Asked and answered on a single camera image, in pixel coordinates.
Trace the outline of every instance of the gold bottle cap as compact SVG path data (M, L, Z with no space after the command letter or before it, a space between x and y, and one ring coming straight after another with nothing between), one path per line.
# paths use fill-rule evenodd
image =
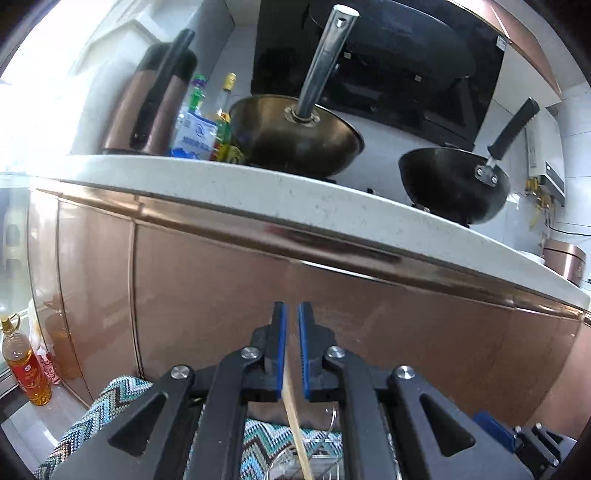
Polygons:
M14 326L12 324L12 319L14 317L18 317L18 322L17 322L16 326ZM6 335L10 335L12 332L17 330L21 326L21 316L18 313L10 315L10 317L6 316L6 315L2 315L2 317L0 317L0 322L2 323L2 331Z
M2 315L1 322L2 322L2 331L4 333L6 333L7 335L10 335L12 333L12 331L14 330L14 327L12 326L12 322L5 315Z
M234 88L235 83L236 83L236 74L235 73L228 73L226 75L226 80L224 80L224 82L223 82L222 89L231 91Z

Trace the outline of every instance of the wok handle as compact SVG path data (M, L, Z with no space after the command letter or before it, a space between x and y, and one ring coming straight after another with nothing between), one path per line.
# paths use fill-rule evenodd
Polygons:
M513 143L513 140L519 132L523 130L523 127L535 117L540 111L540 106L532 97L529 97L507 126L503 129L501 134L497 137L495 142L488 147L488 153L491 157L497 161L501 161L502 158L509 150L509 147Z
M329 79L345 40L355 24L359 12L345 5L335 5L314 53L314 59L304 80L295 116L301 121L312 117L312 110Z

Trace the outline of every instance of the countertop edge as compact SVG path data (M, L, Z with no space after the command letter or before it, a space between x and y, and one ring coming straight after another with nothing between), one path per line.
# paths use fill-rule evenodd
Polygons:
M589 309L587 293L506 245L392 200L323 181L252 167L141 155L45 158L30 162L25 173L106 189L149 192L334 232Z

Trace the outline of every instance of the striped rug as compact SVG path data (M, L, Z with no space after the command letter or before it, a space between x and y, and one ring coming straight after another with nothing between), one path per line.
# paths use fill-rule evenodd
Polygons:
M72 425L56 449L39 466L36 477L39 480L49 480L59 464L65 462L84 442L119 415L150 386L150 382L135 377L119 377L109 383L88 412ZM326 434L318 430L304 429L302 432L305 439L324 438ZM341 456L340 433L329 434L328 440L330 442L323 443L328 454ZM262 480L275 456L292 443L293 437L289 427L247 419L242 444L241 480Z

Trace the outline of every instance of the electric kettle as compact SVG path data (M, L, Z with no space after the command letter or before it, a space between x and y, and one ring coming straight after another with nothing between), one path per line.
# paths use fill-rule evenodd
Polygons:
M194 36L184 29L172 43L148 48L115 111L104 154L168 154L178 110L197 67L189 50Z

